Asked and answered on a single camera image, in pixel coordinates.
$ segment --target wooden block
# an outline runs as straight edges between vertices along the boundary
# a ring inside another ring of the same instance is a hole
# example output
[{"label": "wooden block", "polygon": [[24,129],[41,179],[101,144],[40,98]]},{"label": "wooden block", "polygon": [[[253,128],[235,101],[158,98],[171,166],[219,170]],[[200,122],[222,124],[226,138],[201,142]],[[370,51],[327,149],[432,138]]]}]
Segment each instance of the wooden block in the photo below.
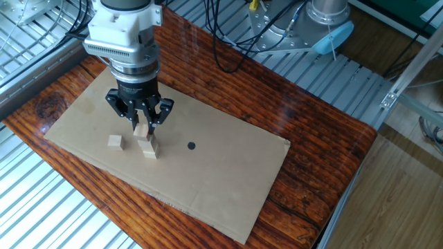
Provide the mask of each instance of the wooden block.
[{"label": "wooden block", "polygon": [[134,130],[134,137],[138,140],[138,141],[149,141],[149,127],[147,124],[140,124],[138,123],[136,125],[136,128]]},{"label": "wooden block", "polygon": [[157,159],[159,157],[159,144],[157,144],[154,148],[154,151],[145,151],[143,150],[143,155],[146,158],[153,158],[153,159]]},{"label": "wooden block", "polygon": [[125,146],[125,141],[120,135],[110,135],[108,139],[108,147],[114,151],[122,151]]},{"label": "wooden block", "polygon": [[153,148],[155,148],[155,146],[157,145],[157,139],[154,134],[152,136],[149,136],[148,138],[148,141],[138,140],[138,146],[140,146],[142,149],[148,148],[153,150]]},{"label": "wooden block", "polygon": [[149,137],[149,141],[137,141],[146,158],[157,158],[159,154],[159,143],[155,135]]}]

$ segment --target wooden table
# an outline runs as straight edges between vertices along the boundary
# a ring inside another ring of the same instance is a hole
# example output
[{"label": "wooden table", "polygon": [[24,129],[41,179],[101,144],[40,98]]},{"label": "wooden table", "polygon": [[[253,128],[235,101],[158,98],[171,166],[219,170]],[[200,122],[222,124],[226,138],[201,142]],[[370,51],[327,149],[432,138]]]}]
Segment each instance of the wooden table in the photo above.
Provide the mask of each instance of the wooden table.
[{"label": "wooden table", "polygon": [[[4,123],[144,248],[310,248],[367,154],[376,131],[248,59],[222,73],[211,35],[172,11],[156,29],[159,81],[291,141],[245,246],[43,139],[104,69],[89,57]],[[218,46],[219,60],[242,54]]]}]

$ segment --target metal grating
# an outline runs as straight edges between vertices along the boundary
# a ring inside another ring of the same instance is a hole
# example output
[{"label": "metal grating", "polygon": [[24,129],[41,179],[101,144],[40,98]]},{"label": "metal grating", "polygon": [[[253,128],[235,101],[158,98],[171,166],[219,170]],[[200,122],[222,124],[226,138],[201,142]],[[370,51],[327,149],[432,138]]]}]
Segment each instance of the metal grating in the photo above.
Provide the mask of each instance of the metal grating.
[{"label": "metal grating", "polygon": [[[64,1],[63,10],[57,6],[29,24],[17,26],[0,53],[0,86],[58,43],[73,25],[78,8],[78,0]],[[4,14],[0,15],[0,42],[4,44],[15,22]]]},{"label": "metal grating", "polygon": [[2,248],[140,248],[0,123]]}]

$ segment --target metal frame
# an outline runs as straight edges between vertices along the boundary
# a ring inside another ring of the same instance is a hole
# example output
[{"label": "metal frame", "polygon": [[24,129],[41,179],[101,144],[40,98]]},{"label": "metal frame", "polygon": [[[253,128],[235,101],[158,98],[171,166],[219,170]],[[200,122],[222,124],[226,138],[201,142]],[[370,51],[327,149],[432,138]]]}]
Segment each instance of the metal frame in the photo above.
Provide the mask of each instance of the metal frame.
[{"label": "metal frame", "polygon": [[420,50],[418,55],[409,64],[406,70],[401,74],[400,78],[395,82],[389,90],[386,97],[380,104],[381,108],[391,109],[398,97],[408,87],[408,85],[417,77],[424,66],[434,56],[438,49],[443,45],[443,26],[440,26],[435,33],[429,38],[428,42]]},{"label": "metal frame", "polygon": [[28,0],[28,3],[17,0],[3,0],[3,3],[0,5],[0,12],[15,23],[19,21],[19,25],[23,26],[32,22],[35,17],[60,5],[61,1],[64,0]]},{"label": "metal frame", "polygon": [[[266,3],[267,8],[272,8],[272,3]],[[254,35],[260,34],[263,28],[270,21],[269,14],[266,15],[266,11],[261,5],[257,7],[257,10],[249,10],[249,19],[251,20],[251,28]],[[278,28],[271,27],[270,30],[266,31],[258,43],[255,45],[258,50],[266,50],[277,44],[283,36],[284,30],[278,30]],[[293,31],[288,32],[288,36],[284,38],[275,48],[264,51],[262,53],[276,54],[276,53],[294,53],[294,52],[309,52],[314,51],[311,46],[305,44],[305,42]]]},{"label": "metal frame", "polygon": [[332,213],[331,219],[329,220],[329,225],[325,228],[325,233],[323,234],[323,237],[321,238],[320,242],[318,243],[317,249],[325,249],[327,244],[329,243],[329,239],[331,238],[334,228],[337,225],[338,219],[340,218],[340,215],[343,211],[343,208],[345,207],[345,204],[347,203],[347,200],[349,199],[351,191],[354,188],[355,182],[356,182],[357,178],[359,177],[360,171],[361,171],[361,167],[359,168],[359,170],[355,174],[351,183],[347,187],[345,193],[340,198],[340,201],[338,202],[337,207],[334,210],[334,213]]},{"label": "metal frame", "polygon": [[[63,10],[53,8],[25,26],[17,26],[0,55],[0,93],[3,85],[35,63],[54,47],[73,25],[78,14],[78,0],[66,1]],[[61,11],[57,25],[51,29]],[[15,22],[0,14],[0,40],[2,43]]]}]

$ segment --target silver metal cylinder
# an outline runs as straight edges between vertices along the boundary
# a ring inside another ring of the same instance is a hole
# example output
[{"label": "silver metal cylinder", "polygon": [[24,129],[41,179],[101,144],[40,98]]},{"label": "silver metal cylinder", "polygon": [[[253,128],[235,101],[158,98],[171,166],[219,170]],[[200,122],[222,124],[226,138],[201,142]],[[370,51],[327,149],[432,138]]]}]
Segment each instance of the silver metal cylinder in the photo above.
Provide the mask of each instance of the silver metal cylinder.
[{"label": "silver metal cylinder", "polygon": [[326,15],[343,12],[347,6],[347,0],[312,0],[312,7]]},{"label": "silver metal cylinder", "polygon": [[160,71],[160,48],[154,41],[154,27],[142,30],[136,41],[140,56],[135,62],[109,58],[111,73],[117,80],[126,83],[143,83],[157,77]]},{"label": "silver metal cylinder", "polygon": [[102,5],[112,9],[119,11],[133,11],[139,10],[148,6],[151,3],[151,0],[100,0]]}]

